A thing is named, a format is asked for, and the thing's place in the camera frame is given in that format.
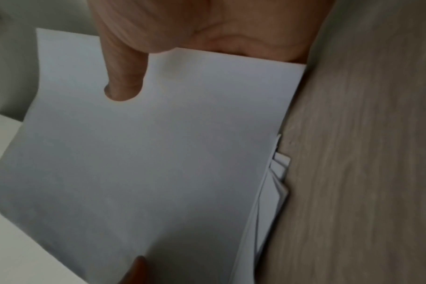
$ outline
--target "wooden table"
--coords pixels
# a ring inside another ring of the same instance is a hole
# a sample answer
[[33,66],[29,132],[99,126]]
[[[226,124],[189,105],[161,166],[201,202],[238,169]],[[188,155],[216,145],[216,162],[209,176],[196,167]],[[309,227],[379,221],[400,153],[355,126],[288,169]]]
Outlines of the wooden table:
[[264,284],[426,284],[426,0],[339,3],[279,150]]

